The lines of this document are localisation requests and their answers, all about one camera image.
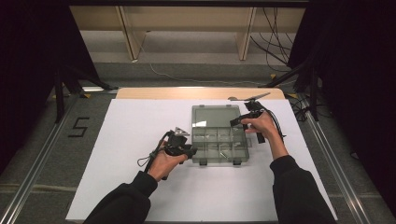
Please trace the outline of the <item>clear plastic compartment box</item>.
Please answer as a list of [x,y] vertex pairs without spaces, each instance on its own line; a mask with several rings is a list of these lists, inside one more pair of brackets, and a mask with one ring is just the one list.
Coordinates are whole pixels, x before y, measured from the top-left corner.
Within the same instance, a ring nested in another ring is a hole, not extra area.
[[[241,165],[249,159],[248,140],[239,124],[231,127],[230,120],[240,114],[238,105],[194,105],[191,117],[191,142],[197,147],[194,163],[230,163]],[[229,158],[220,156],[226,153]]]

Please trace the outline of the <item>white board mat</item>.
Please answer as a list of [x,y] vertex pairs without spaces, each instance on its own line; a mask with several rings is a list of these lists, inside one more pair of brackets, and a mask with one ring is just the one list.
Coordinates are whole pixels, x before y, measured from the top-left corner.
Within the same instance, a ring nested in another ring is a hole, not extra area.
[[[81,222],[99,201],[139,171],[169,130],[191,130],[195,100],[115,99],[110,103],[67,220]],[[272,157],[267,144],[248,136],[249,159],[240,166],[185,161],[151,194],[149,222],[249,223],[277,219]]]

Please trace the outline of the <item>beige wooden shelf unit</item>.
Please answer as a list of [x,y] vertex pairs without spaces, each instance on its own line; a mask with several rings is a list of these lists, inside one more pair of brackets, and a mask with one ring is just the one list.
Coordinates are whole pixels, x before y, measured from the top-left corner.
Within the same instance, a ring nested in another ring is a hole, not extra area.
[[302,7],[93,7],[71,6],[80,30],[121,31],[129,58],[136,60],[146,32],[231,32],[239,59],[248,55],[253,33],[296,33]]

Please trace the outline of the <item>black metal stand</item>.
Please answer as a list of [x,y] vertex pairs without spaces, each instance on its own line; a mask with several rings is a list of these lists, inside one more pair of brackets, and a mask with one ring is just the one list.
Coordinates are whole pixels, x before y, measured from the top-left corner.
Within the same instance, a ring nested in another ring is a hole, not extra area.
[[91,76],[90,74],[85,73],[74,66],[63,65],[59,67],[54,75],[56,123],[59,123],[65,114],[63,86],[66,86],[66,88],[72,94],[81,94],[83,92],[83,89],[78,82],[80,78],[88,80],[92,84],[95,84],[96,86],[104,89],[105,91],[114,91],[118,89],[118,87],[116,86],[106,84],[99,77]]
[[271,81],[268,84],[262,85],[262,88],[274,88],[278,84],[283,83],[289,78],[297,75],[296,84],[294,89],[297,92],[304,91],[306,87],[309,87],[309,111],[314,121],[318,121],[318,110],[317,110],[317,99],[318,99],[318,76],[316,75],[315,66],[309,60],[305,60],[295,68],[292,68],[289,72],[282,75],[280,78]]

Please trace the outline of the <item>black curtain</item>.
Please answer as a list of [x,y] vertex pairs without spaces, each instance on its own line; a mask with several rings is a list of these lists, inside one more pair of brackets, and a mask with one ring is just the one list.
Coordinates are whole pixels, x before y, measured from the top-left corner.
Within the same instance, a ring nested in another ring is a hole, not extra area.
[[0,174],[35,126],[56,73],[99,76],[69,0],[0,0]]
[[396,217],[396,0],[309,0],[289,67],[308,57],[351,147]]

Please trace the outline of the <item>person's right hand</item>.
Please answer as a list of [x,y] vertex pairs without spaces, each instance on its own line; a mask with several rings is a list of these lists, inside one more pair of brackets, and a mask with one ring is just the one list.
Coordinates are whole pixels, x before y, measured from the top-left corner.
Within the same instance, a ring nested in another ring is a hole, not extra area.
[[268,113],[263,112],[255,119],[242,119],[241,123],[249,126],[247,133],[260,133],[266,138],[272,149],[282,145],[282,140],[277,132],[277,128]]

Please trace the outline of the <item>person's left hand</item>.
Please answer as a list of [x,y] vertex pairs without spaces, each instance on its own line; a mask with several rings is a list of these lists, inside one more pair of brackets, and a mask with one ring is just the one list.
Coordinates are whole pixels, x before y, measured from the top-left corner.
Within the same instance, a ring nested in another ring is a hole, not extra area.
[[164,177],[169,176],[170,172],[180,163],[186,161],[188,157],[183,154],[179,156],[167,155],[163,146],[166,141],[160,144],[160,151],[148,169],[148,174],[151,175],[157,182],[160,182]]

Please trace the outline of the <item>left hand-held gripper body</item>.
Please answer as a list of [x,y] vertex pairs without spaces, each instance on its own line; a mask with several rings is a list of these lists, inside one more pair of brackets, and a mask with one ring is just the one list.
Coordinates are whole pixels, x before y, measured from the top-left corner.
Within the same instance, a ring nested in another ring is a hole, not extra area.
[[187,137],[190,134],[179,127],[167,133],[167,143],[164,146],[165,153],[170,156],[186,155],[186,151],[192,148],[187,144]]

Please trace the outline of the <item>aluminium floor rail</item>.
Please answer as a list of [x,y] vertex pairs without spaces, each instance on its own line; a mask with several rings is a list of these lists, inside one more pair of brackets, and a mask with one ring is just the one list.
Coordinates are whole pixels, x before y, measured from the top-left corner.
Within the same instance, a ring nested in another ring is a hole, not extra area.
[[319,147],[327,163],[329,164],[332,175],[334,176],[334,179],[337,182],[344,199],[346,200],[346,204],[351,212],[351,215],[354,217],[357,224],[372,224],[368,213],[364,209],[361,199],[358,197],[358,194],[351,185],[346,173],[343,170],[343,167],[332,151],[332,147],[321,126],[317,121],[315,121],[311,111],[308,111],[306,116],[313,134],[317,139]]
[[59,119],[53,125],[44,146],[40,149],[35,161],[23,179],[19,187],[17,188],[12,200],[7,206],[5,213],[0,219],[0,224],[14,224],[17,220],[22,208],[24,207],[29,194],[35,185],[35,182],[39,178],[51,151],[60,136],[60,132],[64,127],[64,124],[68,120],[68,115],[79,98],[78,94],[71,94],[68,103],[66,104],[65,111]]

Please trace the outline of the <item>black overhead frame beam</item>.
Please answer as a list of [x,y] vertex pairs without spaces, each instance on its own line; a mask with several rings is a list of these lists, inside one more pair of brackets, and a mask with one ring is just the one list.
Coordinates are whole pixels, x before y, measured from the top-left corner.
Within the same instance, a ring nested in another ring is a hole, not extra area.
[[69,6],[306,7],[314,0],[64,0]]

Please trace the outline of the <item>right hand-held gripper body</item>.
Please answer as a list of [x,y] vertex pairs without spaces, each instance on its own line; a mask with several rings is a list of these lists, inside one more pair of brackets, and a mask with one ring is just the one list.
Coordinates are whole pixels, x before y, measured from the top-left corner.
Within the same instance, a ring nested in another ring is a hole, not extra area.
[[255,119],[258,118],[263,112],[267,112],[268,109],[265,108],[260,102],[259,99],[269,95],[269,92],[262,93],[256,96],[251,96],[247,99],[243,99],[243,102],[248,110],[248,113],[245,115],[241,115],[237,118],[237,120],[242,119]]

